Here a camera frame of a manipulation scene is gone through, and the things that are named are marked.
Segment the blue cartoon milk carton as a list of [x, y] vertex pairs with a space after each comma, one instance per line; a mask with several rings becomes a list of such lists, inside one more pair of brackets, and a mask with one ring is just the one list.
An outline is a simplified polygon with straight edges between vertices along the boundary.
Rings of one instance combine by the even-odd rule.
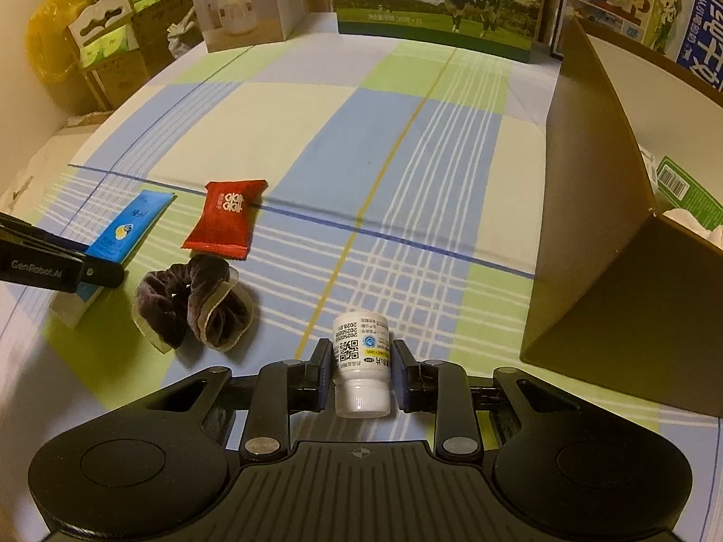
[[575, 17], [640, 44], [722, 89], [722, 0], [560, 0], [551, 54], [563, 55], [563, 25]]

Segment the small white pill bottle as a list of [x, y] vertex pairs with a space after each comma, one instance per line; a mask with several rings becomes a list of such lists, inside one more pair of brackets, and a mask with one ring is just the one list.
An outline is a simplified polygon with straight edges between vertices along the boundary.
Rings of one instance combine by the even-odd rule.
[[342, 418], [380, 418], [391, 411], [391, 340], [381, 314], [352, 311], [333, 321], [334, 411]]

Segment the dark brown scrunchie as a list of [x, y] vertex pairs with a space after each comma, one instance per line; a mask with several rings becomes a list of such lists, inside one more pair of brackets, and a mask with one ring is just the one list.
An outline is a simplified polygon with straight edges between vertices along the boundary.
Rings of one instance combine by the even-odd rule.
[[212, 350], [228, 351], [251, 328], [254, 317], [253, 299], [238, 271], [211, 255], [147, 273], [132, 310], [138, 330], [163, 354], [181, 347], [188, 336]]

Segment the white knitted cloth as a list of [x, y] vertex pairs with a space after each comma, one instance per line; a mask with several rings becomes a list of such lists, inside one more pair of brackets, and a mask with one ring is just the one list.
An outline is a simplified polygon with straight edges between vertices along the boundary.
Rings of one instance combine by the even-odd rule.
[[723, 248], [723, 225], [717, 225], [714, 229], [708, 230], [695, 218], [694, 214], [683, 208], [668, 209], [664, 212], [664, 215], [672, 221], [675, 221], [675, 223], [682, 225], [687, 230], [711, 242], [712, 245]]

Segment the white plastic bag clutter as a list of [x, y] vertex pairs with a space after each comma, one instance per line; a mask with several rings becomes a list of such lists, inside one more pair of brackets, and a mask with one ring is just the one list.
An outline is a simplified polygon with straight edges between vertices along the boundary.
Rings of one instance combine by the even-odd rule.
[[191, 9], [178, 23], [168, 27], [167, 41], [173, 59], [179, 59], [203, 41], [195, 10]]

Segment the brown cardboard storage box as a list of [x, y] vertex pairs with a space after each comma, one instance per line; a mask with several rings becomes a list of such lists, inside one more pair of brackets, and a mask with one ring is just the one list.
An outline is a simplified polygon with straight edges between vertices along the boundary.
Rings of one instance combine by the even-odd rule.
[[573, 20], [547, 117], [527, 364], [699, 414], [722, 411], [722, 252], [657, 206], [627, 113], [663, 129], [722, 100], [617, 34], [610, 75]]

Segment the yellow plastic bag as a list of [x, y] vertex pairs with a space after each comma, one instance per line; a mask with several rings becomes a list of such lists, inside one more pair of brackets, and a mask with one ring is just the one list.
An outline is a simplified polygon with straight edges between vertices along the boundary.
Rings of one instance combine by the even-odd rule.
[[29, 66], [44, 86], [64, 82], [75, 67], [65, 31], [94, 0], [43, 0], [28, 21], [26, 54]]

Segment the cardboard box with tissues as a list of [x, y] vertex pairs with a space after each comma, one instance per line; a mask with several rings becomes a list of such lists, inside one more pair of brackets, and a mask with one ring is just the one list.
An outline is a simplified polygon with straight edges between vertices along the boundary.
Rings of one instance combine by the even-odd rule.
[[119, 108], [175, 59], [167, 29], [191, 0], [98, 0], [67, 30], [81, 76], [102, 110]]

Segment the checkered bed sheet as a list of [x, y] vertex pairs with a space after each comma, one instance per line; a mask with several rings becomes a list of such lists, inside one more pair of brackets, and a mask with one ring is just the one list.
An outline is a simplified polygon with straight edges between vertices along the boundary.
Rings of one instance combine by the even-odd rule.
[[[173, 202], [74, 327], [49, 291], [2, 287], [2, 538], [45, 536], [27, 470], [57, 433], [214, 364], [302, 359], [344, 312], [380, 313], [415, 355], [478, 376], [518, 364], [559, 71], [543, 49], [516, 62], [342, 36], [319, 14], [282, 43], [193, 48], [103, 124], [49, 140], [5, 212], [87, 243], [142, 191]], [[257, 179], [236, 267], [253, 328], [223, 354], [158, 351], [132, 319], [138, 282], [188, 259], [207, 183]]]

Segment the blue cream tube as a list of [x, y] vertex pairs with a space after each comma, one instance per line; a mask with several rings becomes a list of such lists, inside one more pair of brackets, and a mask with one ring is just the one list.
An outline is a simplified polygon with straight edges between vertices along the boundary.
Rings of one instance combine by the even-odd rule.
[[105, 273], [105, 276], [113, 277], [113, 282], [102, 286], [99, 284], [99, 268], [92, 266], [93, 274], [89, 281], [83, 281], [72, 294], [56, 294], [50, 309], [62, 324], [75, 328], [105, 289], [115, 289], [122, 284], [131, 255], [174, 198], [172, 192], [141, 191], [93, 241], [86, 251], [87, 255], [113, 263], [119, 273]]

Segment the red candy wrapper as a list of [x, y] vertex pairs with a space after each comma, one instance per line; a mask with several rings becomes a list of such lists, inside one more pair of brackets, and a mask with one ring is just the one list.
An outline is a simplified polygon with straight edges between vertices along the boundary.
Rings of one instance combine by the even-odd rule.
[[181, 245], [185, 250], [242, 261], [249, 255], [253, 212], [266, 180], [210, 181], [200, 219]]

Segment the green white medicine box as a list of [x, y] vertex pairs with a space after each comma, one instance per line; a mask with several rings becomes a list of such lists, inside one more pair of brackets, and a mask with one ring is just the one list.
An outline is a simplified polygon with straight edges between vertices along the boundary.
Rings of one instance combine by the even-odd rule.
[[687, 210], [707, 230], [722, 224], [723, 207], [673, 159], [664, 157], [657, 167], [658, 188], [674, 208]]

